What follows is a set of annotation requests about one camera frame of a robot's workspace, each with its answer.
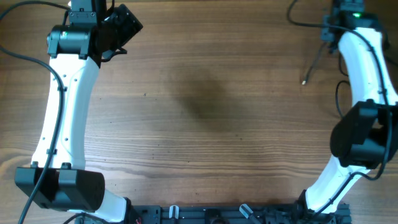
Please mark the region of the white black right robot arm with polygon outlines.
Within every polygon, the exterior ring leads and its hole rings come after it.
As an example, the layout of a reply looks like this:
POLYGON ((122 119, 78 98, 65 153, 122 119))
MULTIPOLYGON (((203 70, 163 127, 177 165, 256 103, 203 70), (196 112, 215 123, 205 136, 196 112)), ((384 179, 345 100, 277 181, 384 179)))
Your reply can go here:
POLYGON ((295 211, 307 222, 335 213, 340 200, 360 179, 375 181, 397 151, 397 93, 387 70, 388 36, 364 1, 332 1, 320 24, 296 26, 322 29, 322 40, 339 51, 352 94, 352 107, 330 137, 331 158, 318 180, 304 190, 295 211))

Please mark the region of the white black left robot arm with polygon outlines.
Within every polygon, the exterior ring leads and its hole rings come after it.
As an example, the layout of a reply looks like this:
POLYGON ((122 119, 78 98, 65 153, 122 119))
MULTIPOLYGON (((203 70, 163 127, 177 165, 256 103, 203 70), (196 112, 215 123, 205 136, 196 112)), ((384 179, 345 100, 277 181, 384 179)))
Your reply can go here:
POLYGON ((15 183, 40 208, 75 212, 102 223, 140 223, 131 201, 86 170, 85 126, 101 64, 124 54, 142 24, 125 5, 72 1, 68 19, 47 37, 52 76, 40 141, 15 183))

